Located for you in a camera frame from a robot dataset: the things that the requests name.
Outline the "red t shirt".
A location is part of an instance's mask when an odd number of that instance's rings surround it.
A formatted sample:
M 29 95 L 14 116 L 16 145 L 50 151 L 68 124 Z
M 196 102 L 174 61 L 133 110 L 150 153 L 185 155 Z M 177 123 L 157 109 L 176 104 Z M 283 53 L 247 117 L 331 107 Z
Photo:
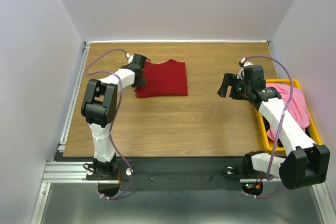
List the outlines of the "red t shirt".
M 144 78 L 146 84 L 135 89 L 137 98 L 188 95 L 185 62 L 174 59 L 163 63 L 147 62 Z

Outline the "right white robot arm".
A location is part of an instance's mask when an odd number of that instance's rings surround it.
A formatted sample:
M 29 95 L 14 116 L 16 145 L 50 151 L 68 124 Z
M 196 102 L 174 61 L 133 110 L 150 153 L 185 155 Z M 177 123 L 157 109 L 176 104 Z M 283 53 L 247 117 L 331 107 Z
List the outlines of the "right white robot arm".
M 287 189 L 324 183 L 330 160 L 330 151 L 325 145 L 315 142 L 298 125 L 288 112 L 280 93 L 274 87 L 266 87 L 263 71 L 253 73 L 251 68 L 244 70 L 245 77 L 225 73 L 217 94 L 227 95 L 235 100 L 249 101 L 255 109 L 277 131 L 275 139 L 280 140 L 286 157 L 266 152 L 250 152 L 244 156 L 241 170 L 244 175 L 253 177 L 259 172 L 280 178 Z

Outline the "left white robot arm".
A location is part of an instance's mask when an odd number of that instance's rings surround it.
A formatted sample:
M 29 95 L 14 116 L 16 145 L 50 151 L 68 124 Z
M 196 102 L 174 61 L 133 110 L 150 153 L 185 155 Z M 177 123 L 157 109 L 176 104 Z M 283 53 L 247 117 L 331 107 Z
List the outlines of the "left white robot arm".
M 102 79 L 88 81 L 81 106 L 81 115 L 91 130 L 94 156 L 92 166 L 85 165 L 89 173 L 106 179 L 117 172 L 116 148 L 113 146 L 112 125 L 117 116 L 123 96 L 123 89 L 145 84 L 143 67 L 128 64 Z

